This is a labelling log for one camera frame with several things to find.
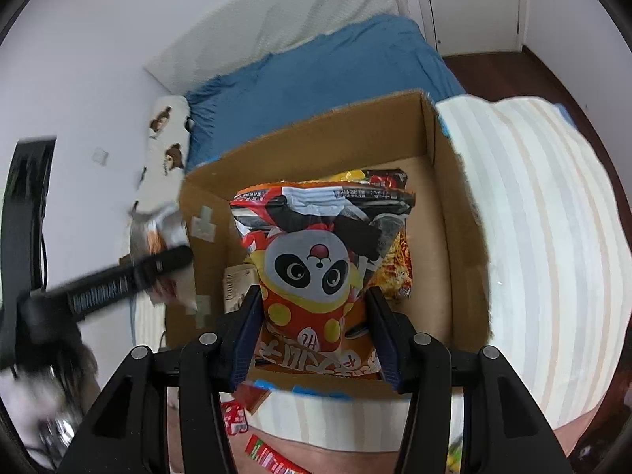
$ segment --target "red nose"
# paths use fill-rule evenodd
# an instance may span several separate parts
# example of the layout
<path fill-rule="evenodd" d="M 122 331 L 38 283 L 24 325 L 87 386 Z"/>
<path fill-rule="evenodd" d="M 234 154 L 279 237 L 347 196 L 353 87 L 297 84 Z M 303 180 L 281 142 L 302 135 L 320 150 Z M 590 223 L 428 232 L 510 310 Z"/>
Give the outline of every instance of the red nose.
<path fill-rule="evenodd" d="M 329 250 L 327 249 L 325 244 L 316 244 L 315 246 L 312 246 L 312 249 L 310 250 L 310 256 L 315 256 L 319 260 L 322 260 L 323 258 L 329 258 Z"/>

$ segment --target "panda eye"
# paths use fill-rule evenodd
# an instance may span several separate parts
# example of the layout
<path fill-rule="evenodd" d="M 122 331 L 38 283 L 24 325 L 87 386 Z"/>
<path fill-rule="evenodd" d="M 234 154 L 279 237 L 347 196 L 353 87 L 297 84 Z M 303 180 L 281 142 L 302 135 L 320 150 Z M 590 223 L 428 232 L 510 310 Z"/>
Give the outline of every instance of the panda eye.
<path fill-rule="evenodd" d="M 344 285 L 344 282 L 347 279 L 348 270 L 349 267 L 347 266 L 347 262 L 345 260 L 338 260 L 327 270 L 325 275 L 322 277 L 322 289 L 325 294 L 331 296 L 331 294 L 335 294 L 340 290 L 340 287 Z"/>
<path fill-rule="evenodd" d="M 281 254 L 274 261 L 274 270 L 288 285 L 297 289 L 304 289 L 310 284 L 310 270 L 296 254 Z"/>

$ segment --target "dark wooden floor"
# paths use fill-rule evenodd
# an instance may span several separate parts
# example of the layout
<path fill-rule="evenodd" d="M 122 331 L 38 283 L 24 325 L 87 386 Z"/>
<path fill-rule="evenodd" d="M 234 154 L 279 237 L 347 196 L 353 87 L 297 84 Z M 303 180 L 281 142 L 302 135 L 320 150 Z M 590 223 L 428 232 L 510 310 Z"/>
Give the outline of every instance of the dark wooden floor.
<path fill-rule="evenodd" d="M 539 58 L 525 49 L 522 53 L 454 56 L 446 58 L 445 62 L 468 93 L 486 100 L 495 102 L 512 96 L 540 96 L 551 103 L 563 104 L 577 129 L 592 145 L 606 168 L 617 199 L 619 218 L 632 248 L 632 213 L 612 161 L 583 110 Z M 628 327 L 624 351 L 610 389 L 595 419 L 571 455 L 573 470 L 577 474 L 593 471 L 630 418 L 630 409 L 623 404 L 630 382 L 632 323 Z"/>

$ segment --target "cardboard box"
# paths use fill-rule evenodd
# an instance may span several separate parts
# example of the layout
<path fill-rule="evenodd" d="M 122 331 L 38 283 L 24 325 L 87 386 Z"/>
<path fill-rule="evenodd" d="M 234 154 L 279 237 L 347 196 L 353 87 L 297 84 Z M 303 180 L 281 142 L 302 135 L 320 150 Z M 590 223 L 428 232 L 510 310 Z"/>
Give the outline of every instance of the cardboard box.
<path fill-rule="evenodd" d="M 319 179 L 364 167 L 399 167 L 416 205 L 406 230 L 413 264 L 413 291 L 397 305 L 417 329 L 446 344 L 477 351 L 489 338 L 487 254 L 470 205 L 459 160 L 443 135 L 437 113 L 419 92 L 392 94 L 311 118 L 242 145 L 189 174 L 180 192 L 187 223 L 212 209 L 213 242 L 191 237 L 198 294 L 211 297 L 204 329 L 194 316 L 170 306 L 166 338 L 181 346 L 213 329 L 224 311 L 222 276 L 238 265 L 239 243 L 229 201 L 243 188 L 280 180 Z M 381 381 L 289 374 L 252 368 L 251 379 L 277 387 L 295 385 L 319 392 L 362 397 L 395 397 Z"/>

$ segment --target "metal screw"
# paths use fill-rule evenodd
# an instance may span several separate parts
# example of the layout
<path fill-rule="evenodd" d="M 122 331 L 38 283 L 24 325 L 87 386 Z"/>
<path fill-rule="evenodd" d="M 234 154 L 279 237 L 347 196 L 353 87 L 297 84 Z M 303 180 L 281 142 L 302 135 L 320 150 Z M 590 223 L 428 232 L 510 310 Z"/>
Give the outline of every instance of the metal screw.
<path fill-rule="evenodd" d="M 211 344 L 214 344 L 217 340 L 217 335 L 214 334 L 213 332 L 209 331 L 208 333 L 203 333 L 202 335 L 200 335 L 200 344 L 203 344 L 205 346 L 209 346 Z"/>
<path fill-rule="evenodd" d="M 144 346 L 137 346 L 136 348 L 132 349 L 132 358 L 134 360 L 140 360 L 141 358 L 144 358 L 147 356 L 147 348 Z"/>
<path fill-rule="evenodd" d="M 427 333 L 416 333 L 413 340 L 415 341 L 415 344 L 427 346 L 432 342 L 432 337 Z"/>
<path fill-rule="evenodd" d="M 485 357 L 489 358 L 490 360 L 495 360 L 496 358 L 500 356 L 500 351 L 494 348 L 493 346 L 485 346 L 483 348 L 483 354 L 485 355 Z"/>

